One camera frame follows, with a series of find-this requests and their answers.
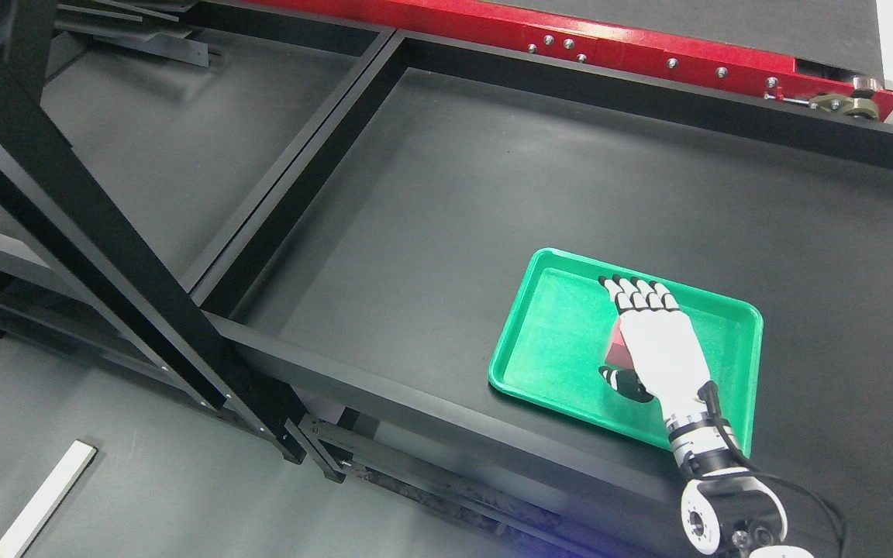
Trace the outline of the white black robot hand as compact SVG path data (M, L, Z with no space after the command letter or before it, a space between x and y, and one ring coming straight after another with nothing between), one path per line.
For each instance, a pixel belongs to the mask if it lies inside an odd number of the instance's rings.
M599 373L623 397L660 403L667 431L704 421L708 406L698 395L710 381L708 361L690 317L658 281L600 276L618 311L618 332L630 365L603 365Z

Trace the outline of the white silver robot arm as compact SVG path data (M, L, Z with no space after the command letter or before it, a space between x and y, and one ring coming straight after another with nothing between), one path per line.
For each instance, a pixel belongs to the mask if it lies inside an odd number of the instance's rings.
M671 417L667 441L685 478L681 525L709 557L811 557L788 543L778 494L755 476L726 420L709 413Z

